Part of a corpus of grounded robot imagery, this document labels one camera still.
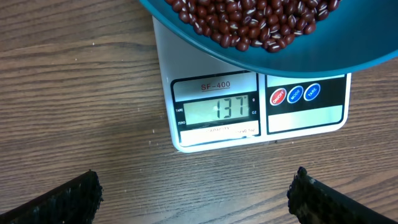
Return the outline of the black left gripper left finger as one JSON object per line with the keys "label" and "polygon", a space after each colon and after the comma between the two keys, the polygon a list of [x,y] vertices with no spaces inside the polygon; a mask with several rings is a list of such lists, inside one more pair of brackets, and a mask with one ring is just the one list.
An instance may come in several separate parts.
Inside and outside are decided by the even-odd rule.
{"label": "black left gripper left finger", "polygon": [[1,214],[8,224],[91,224],[100,207],[103,188],[89,170],[51,191]]}

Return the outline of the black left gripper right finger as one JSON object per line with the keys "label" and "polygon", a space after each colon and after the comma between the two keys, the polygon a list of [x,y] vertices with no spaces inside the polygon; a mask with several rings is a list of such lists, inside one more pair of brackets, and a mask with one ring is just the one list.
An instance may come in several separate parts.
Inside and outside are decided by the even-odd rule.
{"label": "black left gripper right finger", "polygon": [[305,224],[397,224],[332,189],[299,167],[287,191],[289,213]]}

